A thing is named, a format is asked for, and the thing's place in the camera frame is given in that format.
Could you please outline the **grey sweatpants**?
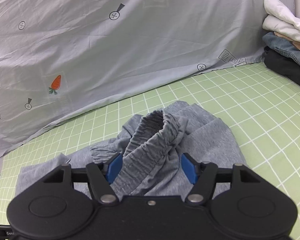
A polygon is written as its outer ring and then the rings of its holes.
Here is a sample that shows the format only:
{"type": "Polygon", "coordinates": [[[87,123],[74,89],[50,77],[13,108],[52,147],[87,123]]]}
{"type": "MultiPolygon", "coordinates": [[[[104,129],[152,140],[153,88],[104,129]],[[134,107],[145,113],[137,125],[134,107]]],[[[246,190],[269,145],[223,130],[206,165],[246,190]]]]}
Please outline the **grey sweatpants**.
{"type": "Polygon", "coordinates": [[[181,196],[192,189],[181,168],[181,156],[188,153],[197,162],[211,162],[222,168],[245,158],[231,129],[202,107],[176,101],[145,116],[134,115],[115,138],[21,168],[16,194],[62,164],[84,168],[104,163],[115,154],[123,156],[123,166],[111,188],[118,197],[181,196]]]}

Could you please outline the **green grid mat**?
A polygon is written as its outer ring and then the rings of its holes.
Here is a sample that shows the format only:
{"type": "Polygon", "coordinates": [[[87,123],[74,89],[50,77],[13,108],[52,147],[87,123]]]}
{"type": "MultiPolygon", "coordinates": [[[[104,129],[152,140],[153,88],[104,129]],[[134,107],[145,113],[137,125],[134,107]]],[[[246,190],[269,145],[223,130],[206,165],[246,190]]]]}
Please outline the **green grid mat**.
{"type": "Polygon", "coordinates": [[[177,100],[200,105],[231,128],[247,164],[298,206],[292,237],[300,239],[300,87],[261,63],[196,75],[112,103],[12,151],[0,165],[0,224],[7,224],[22,167],[115,137],[134,114],[177,100]]]}

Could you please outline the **grey carrot print sheet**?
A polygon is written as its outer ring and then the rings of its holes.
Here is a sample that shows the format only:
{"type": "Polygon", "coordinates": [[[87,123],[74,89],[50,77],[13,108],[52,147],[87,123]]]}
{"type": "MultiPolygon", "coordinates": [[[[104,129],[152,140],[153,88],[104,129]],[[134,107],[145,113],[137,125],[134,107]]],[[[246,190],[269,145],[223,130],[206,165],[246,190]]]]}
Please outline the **grey carrot print sheet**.
{"type": "Polygon", "coordinates": [[[91,109],[260,62],[263,2],[0,0],[0,157],[91,109]]]}

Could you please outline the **black folded garment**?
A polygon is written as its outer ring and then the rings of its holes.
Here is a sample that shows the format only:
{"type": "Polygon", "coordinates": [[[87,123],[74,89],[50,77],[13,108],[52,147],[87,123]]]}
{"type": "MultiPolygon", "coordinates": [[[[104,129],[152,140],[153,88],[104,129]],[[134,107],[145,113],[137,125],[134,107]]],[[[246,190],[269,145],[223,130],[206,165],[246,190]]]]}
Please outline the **black folded garment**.
{"type": "Polygon", "coordinates": [[[269,47],[265,47],[264,64],[270,70],[289,78],[300,86],[300,66],[291,58],[284,57],[269,47]]]}

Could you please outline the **blue denim folded garment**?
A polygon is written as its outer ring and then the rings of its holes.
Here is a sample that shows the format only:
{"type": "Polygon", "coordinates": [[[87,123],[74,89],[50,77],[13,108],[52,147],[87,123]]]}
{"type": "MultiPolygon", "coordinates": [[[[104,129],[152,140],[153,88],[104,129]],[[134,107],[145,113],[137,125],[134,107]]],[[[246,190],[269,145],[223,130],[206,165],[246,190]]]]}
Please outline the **blue denim folded garment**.
{"type": "Polygon", "coordinates": [[[285,38],[278,37],[274,33],[267,33],[262,37],[263,42],[280,55],[292,59],[300,66],[300,50],[292,42],[285,38]]]}

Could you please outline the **beige folded garment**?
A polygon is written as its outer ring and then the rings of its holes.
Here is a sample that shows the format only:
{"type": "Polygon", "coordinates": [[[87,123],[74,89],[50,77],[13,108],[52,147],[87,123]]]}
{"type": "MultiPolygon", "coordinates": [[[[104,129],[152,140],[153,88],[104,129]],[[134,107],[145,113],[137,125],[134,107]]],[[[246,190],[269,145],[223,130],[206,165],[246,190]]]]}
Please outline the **beige folded garment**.
{"type": "Polygon", "coordinates": [[[277,37],[284,38],[285,40],[288,40],[296,49],[300,51],[300,42],[294,41],[293,39],[286,37],[285,35],[279,34],[277,32],[274,32],[274,35],[277,37]]]}

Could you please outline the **white folded garment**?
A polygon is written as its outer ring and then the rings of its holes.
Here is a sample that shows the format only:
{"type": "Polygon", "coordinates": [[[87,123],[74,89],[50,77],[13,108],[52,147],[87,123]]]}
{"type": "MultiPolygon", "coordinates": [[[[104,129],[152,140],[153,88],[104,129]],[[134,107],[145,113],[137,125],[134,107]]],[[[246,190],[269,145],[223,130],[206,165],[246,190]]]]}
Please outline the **white folded garment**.
{"type": "Polygon", "coordinates": [[[262,28],[300,42],[300,18],[294,16],[279,0],[264,0],[263,4],[268,16],[264,19],[262,28]]]}

